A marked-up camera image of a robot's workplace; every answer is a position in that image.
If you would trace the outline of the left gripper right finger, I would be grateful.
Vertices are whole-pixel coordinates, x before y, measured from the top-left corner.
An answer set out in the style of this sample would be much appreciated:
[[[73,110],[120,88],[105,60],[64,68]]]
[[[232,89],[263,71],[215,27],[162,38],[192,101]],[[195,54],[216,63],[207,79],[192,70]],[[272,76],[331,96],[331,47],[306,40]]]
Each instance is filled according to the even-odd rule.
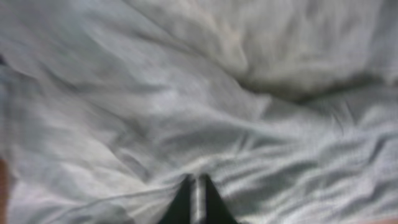
[[[216,186],[208,174],[200,177],[204,184],[204,218],[203,224],[238,224],[225,202],[217,191]]]

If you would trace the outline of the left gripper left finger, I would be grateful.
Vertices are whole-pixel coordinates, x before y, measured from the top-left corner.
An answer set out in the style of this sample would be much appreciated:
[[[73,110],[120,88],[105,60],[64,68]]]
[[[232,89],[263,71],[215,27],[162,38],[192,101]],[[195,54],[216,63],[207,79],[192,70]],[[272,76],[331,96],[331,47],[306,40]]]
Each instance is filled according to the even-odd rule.
[[[186,175],[158,224],[191,224],[193,177]]]

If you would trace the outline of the light grey-green t-shirt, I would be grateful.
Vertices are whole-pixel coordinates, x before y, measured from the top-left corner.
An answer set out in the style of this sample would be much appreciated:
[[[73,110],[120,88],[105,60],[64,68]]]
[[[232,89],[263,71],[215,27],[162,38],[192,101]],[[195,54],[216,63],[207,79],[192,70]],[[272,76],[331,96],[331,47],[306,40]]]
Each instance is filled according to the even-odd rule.
[[[8,223],[397,218],[396,1],[2,1]]]

